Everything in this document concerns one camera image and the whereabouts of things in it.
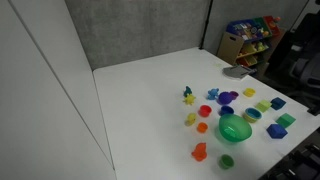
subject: plastic toy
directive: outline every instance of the plastic toy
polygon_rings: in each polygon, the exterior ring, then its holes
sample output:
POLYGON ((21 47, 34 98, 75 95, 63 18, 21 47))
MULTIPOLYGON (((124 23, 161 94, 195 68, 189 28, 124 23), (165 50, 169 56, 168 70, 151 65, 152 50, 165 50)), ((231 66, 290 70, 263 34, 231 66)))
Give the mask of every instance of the plastic toy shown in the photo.
POLYGON ((225 114, 219 120, 221 135, 230 142, 241 142, 252 135, 250 124, 235 114, 225 114))
POLYGON ((234 161, 231 156, 224 154, 221 156, 220 161, 219 161, 219 166, 222 169, 229 169, 234 166, 234 161))
POLYGON ((201 122, 198 124, 197 130, 199 133, 205 133, 207 131, 207 129, 208 129, 208 125, 206 123, 201 122))
POLYGON ((256 93, 256 91, 252 88, 247 88, 243 94, 247 97, 252 97, 254 94, 256 93))
POLYGON ((261 113, 254 108, 247 108, 243 114, 243 118, 250 123, 255 123, 257 120, 261 119, 261 113))
POLYGON ((272 104, 269 101, 262 100, 256 105, 256 108, 261 112, 266 112, 271 107, 271 105, 272 104))
POLYGON ((183 96, 187 97, 188 94, 192 94, 191 89, 189 88, 189 86, 186 86, 186 90, 183 92, 183 96))
POLYGON ((229 92, 222 92, 219 95, 219 103, 221 105, 227 105, 230 104, 232 101, 232 95, 229 92))
POLYGON ((218 97, 219 88, 208 91, 208 100, 215 100, 218 97))
POLYGON ((196 121, 196 117, 197 117, 196 113, 190 113, 187 117, 186 122, 185 122, 186 126, 193 125, 196 121))
POLYGON ((202 106, 200 106, 198 113, 201 117, 208 117, 210 115, 211 111, 212 111, 212 109, 210 106, 202 105, 202 106))
POLYGON ((272 104, 271 107, 274 110, 279 110, 286 104, 286 102, 284 100, 280 99, 279 97, 276 97, 276 98, 272 99, 271 104, 272 104))
POLYGON ((271 124, 267 129, 269 135, 272 139, 282 139, 284 136, 288 134, 286 129, 284 129, 279 124, 271 124))
POLYGON ((188 94, 186 98, 184 98, 184 102, 187 105, 192 105, 194 103, 194 100, 196 99, 196 97, 194 97, 192 94, 188 94))
POLYGON ((234 110, 230 106, 222 106, 220 110, 220 116, 223 116, 225 114, 233 114, 234 110))
POLYGON ((232 96, 232 100, 236 100, 237 97, 239 96, 239 94, 237 92, 235 92, 235 91, 230 91, 230 94, 232 96))
POLYGON ((279 119, 276 121, 278 124, 280 124, 282 127, 287 128, 289 127, 296 119, 289 114, 285 113, 282 116, 279 117, 279 119))
POLYGON ((201 162, 204 159, 207 158, 207 144, 206 143, 199 143, 197 144, 194 151, 191 153, 191 155, 198 161, 201 162))

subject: yellow toy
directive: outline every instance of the yellow toy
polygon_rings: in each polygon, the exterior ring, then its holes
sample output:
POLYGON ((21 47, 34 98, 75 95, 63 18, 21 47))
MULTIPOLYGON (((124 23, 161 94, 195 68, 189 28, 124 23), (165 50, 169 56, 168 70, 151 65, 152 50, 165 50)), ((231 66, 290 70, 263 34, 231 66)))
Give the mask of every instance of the yellow toy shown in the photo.
POLYGON ((192 94, 188 94, 186 98, 184 98, 184 102, 186 104, 192 105, 194 103, 194 99, 196 97, 194 97, 192 94))
POLYGON ((191 126, 192 124, 194 124, 194 122, 196 122, 196 117, 196 113, 190 113, 185 123, 186 126, 191 126))

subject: blue figurine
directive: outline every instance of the blue figurine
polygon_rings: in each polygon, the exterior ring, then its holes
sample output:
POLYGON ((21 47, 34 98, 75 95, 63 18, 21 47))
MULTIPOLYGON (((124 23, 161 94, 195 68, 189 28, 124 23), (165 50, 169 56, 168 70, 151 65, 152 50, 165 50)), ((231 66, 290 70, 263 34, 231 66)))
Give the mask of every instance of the blue figurine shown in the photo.
POLYGON ((208 91, 208 100, 215 100, 218 97, 219 88, 208 91))
POLYGON ((184 96, 184 97, 187 97, 188 94, 192 94, 192 91, 191 91, 191 89, 189 88, 189 86, 186 86, 186 90, 184 91, 183 96, 184 96))

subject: white table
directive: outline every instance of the white table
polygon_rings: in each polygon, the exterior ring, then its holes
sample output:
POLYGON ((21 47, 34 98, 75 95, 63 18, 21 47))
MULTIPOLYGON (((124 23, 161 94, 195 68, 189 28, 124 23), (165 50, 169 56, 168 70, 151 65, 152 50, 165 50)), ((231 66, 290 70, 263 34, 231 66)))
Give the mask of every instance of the white table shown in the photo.
POLYGON ((212 54, 192 48, 94 71, 118 180, 257 179, 319 127, 320 117, 250 76, 242 81, 224 77, 221 70, 227 66, 212 54), (197 97, 192 106, 182 102, 186 85, 197 97), (256 90, 254 97, 242 94, 247 87, 256 90), (252 136, 232 144, 217 131, 221 106, 205 98, 212 88, 240 94, 230 104, 238 115, 263 99, 280 97, 287 104, 263 113, 259 122, 251 124, 252 136), (210 105, 213 113, 186 127, 188 113, 197 112, 203 104, 210 105), (284 113, 297 120, 284 139, 271 139, 266 128, 284 113), (196 131, 201 121, 209 125, 203 135, 196 131), (200 142, 207 143, 208 157, 203 162, 191 156, 200 142), (222 154, 234 158, 232 169, 220 169, 217 161, 222 154))

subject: toy block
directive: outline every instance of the toy block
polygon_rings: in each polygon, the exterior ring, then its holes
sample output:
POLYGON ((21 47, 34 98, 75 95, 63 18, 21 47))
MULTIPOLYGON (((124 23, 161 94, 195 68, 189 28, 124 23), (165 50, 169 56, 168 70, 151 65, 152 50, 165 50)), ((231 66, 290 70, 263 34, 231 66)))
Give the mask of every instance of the toy block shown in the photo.
POLYGON ((279 124, 271 124, 267 129, 269 135, 272 139, 282 139, 284 136, 288 134, 286 129, 284 129, 279 124))
POLYGON ((285 113, 282 116, 278 118, 276 121, 278 124, 280 124, 282 127, 287 128, 289 127, 296 119, 289 114, 285 113))
POLYGON ((279 110, 286 104, 286 102, 284 100, 276 97, 276 98, 272 99, 271 104, 272 104, 271 107, 274 110, 279 110))
POLYGON ((272 104, 269 101, 262 100, 256 105, 256 108, 261 112, 266 112, 271 107, 271 105, 272 104))

